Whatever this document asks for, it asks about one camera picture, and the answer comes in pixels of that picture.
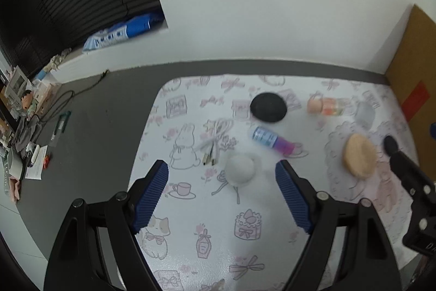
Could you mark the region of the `tan heart-shaped pouch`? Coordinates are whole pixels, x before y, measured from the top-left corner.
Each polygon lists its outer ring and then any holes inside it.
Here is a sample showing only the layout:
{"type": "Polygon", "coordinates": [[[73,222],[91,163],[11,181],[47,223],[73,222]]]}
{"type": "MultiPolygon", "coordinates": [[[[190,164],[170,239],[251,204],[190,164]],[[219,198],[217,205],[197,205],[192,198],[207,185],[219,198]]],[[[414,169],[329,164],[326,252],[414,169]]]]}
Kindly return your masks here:
{"type": "Polygon", "coordinates": [[[345,143],[343,165],[359,179],[368,179],[377,165],[377,150],[373,143],[362,134],[352,134],[345,143]]]}

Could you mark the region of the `white round dome object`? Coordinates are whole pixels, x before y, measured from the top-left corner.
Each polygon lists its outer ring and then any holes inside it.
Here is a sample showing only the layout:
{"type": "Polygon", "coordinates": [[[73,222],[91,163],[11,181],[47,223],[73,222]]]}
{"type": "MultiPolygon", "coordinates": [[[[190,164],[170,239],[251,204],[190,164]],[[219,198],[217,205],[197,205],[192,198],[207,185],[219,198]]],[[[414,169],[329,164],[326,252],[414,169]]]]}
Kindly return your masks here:
{"type": "Polygon", "coordinates": [[[255,173],[255,162],[246,154],[233,155],[225,164],[225,179],[234,187],[247,185],[255,173]]]}

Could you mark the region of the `small black round puff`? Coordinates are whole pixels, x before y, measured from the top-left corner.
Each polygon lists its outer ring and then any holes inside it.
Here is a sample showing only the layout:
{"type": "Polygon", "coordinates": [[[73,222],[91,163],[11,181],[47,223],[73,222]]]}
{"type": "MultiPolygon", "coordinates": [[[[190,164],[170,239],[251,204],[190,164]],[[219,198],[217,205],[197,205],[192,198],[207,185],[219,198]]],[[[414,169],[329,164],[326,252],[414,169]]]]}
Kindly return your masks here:
{"type": "Polygon", "coordinates": [[[386,135],[386,137],[383,139],[383,150],[389,157],[399,151],[398,143],[393,136],[386,135]]]}

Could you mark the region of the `brown cardboard box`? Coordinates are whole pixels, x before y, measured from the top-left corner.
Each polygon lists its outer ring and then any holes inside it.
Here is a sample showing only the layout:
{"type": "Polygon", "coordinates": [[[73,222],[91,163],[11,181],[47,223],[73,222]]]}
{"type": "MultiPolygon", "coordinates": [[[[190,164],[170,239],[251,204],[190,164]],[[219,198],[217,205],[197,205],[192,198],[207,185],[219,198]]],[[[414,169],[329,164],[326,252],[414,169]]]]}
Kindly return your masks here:
{"type": "Polygon", "coordinates": [[[414,138],[421,169],[435,178],[435,22],[418,6],[409,14],[397,52],[386,77],[414,138]]]}

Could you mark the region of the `translucent white computer mouse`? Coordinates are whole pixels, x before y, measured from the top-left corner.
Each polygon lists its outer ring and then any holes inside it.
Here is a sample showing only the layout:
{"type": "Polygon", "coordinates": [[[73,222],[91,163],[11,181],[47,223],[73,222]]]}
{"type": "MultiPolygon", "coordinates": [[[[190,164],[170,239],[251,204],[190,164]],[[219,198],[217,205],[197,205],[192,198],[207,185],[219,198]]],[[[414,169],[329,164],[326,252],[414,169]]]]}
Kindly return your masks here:
{"type": "Polygon", "coordinates": [[[365,101],[358,103],[355,112],[355,122],[366,130],[370,130],[375,120],[376,112],[374,108],[365,101]]]}

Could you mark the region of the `white paper booklet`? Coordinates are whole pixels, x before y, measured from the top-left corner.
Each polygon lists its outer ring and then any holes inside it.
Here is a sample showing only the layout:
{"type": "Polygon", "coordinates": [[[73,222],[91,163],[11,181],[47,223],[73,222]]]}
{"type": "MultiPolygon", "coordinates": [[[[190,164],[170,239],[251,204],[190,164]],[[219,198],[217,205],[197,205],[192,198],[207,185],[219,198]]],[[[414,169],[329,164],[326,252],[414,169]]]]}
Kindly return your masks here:
{"type": "Polygon", "coordinates": [[[48,146],[37,145],[33,151],[30,166],[25,173],[26,179],[41,180],[42,171],[44,168],[44,159],[47,155],[48,146]]]}

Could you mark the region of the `clear bottle with pink cap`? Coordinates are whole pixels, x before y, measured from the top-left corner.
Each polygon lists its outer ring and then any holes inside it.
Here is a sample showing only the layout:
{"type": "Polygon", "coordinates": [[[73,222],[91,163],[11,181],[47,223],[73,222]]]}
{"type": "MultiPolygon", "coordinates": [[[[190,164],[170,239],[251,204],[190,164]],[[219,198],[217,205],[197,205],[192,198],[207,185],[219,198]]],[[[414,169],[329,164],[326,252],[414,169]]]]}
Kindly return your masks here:
{"type": "Polygon", "coordinates": [[[353,116],[355,106],[347,98],[311,97],[307,101],[307,112],[325,116],[353,116]]]}

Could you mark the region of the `green tool on desk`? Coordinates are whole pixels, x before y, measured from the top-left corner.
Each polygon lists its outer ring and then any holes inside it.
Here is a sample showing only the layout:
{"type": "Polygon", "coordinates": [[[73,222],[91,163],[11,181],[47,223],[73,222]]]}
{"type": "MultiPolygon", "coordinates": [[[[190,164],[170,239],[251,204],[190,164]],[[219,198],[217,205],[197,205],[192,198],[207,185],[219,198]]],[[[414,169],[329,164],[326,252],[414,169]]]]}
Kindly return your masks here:
{"type": "Polygon", "coordinates": [[[62,134],[65,132],[66,125],[69,121],[70,115],[71,115],[71,111],[66,111],[60,114],[55,128],[55,135],[62,134]]]}

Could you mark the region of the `patterned white pink table mat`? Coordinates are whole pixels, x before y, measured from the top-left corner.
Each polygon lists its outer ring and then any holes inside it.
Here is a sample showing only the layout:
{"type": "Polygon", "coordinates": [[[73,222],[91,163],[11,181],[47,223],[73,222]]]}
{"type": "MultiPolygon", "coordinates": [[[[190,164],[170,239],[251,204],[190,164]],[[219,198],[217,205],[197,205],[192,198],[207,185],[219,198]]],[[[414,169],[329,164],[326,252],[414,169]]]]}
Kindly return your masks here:
{"type": "Polygon", "coordinates": [[[314,189],[345,202],[370,199],[392,243],[399,267],[416,254],[402,238],[412,200],[378,153],[376,172],[359,180],[343,166],[342,153],[352,134],[381,148],[391,135],[411,158],[416,150],[401,108],[382,84],[316,77],[221,74],[176,78],[158,92],[146,121],[132,168],[144,177],[157,160],[168,164],[169,178],[149,225],[137,242],[163,290],[281,290],[307,241],[276,184],[277,151],[249,134],[260,122],[250,103],[263,92],[280,95],[287,114],[269,129],[295,144],[289,162],[314,189]],[[368,102],[376,116],[370,130],[353,116],[307,112],[311,97],[368,102]],[[225,179],[225,164],[236,154],[255,162],[254,178],[240,187],[225,179]]]}

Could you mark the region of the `small doll figure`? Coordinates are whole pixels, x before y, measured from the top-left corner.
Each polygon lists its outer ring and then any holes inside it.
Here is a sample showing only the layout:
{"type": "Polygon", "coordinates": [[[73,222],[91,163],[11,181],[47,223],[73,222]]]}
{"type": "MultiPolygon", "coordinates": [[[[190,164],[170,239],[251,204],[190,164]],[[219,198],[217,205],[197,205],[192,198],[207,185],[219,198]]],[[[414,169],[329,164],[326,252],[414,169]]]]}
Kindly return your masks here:
{"type": "Polygon", "coordinates": [[[38,102],[34,98],[33,92],[31,90],[26,90],[22,94],[22,108],[27,114],[27,119],[30,120],[34,115],[38,102]]]}

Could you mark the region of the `large black round puff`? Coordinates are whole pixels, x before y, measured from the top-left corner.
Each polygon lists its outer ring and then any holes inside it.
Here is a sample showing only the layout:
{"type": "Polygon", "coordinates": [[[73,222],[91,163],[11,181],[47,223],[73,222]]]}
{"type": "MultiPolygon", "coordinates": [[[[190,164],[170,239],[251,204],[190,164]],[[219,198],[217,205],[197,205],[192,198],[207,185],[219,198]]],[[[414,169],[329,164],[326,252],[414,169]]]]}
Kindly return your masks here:
{"type": "Polygon", "coordinates": [[[287,104],[284,99],[273,92],[258,94],[250,103],[250,113],[262,122],[275,123],[284,119],[287,104]]]}

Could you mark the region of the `blue pink tube bottle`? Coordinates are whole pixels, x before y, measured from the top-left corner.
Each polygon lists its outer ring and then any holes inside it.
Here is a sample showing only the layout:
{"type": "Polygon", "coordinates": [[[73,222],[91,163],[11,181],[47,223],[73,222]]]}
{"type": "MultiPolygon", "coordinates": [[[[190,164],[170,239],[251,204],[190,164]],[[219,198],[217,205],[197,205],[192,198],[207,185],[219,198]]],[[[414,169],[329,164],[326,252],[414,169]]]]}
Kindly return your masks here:
{"type": "Polygon", "coordinates": [[[252,128],[249,136],[254,142],[271,148],[285,156],[294,153],[296,147],[294,143],[289,142],[270,129],[261,126],[252,128]]]}

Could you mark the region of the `white storage box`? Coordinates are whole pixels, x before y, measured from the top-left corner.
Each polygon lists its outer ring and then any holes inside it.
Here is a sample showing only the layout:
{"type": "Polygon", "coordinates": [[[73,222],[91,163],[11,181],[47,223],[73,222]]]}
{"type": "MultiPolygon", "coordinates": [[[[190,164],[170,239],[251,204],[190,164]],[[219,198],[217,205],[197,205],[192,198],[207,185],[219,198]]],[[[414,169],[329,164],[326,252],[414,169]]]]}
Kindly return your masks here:
{"type": "Polygon", "coordinates": [[[27,84],[29,80],[24,72],[16,67],[10,76],[10,80],[4,91],[4,96],[10,101],[15,103],[20,103],[22,95],[27,89],[27,84]]]}

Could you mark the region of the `blue white plastic bag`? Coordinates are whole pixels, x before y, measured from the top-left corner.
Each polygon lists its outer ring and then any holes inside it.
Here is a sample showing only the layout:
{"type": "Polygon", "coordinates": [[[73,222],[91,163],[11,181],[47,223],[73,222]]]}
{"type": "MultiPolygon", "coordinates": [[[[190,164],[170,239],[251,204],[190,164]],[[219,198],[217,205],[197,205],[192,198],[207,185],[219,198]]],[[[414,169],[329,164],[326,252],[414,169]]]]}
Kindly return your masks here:
{"type": "Polygon", "coordinates": [[[162,13],[146,13],[99,30],[86,39],[83,51],[93,51],[136,38],[164,21],[162,13]]]}

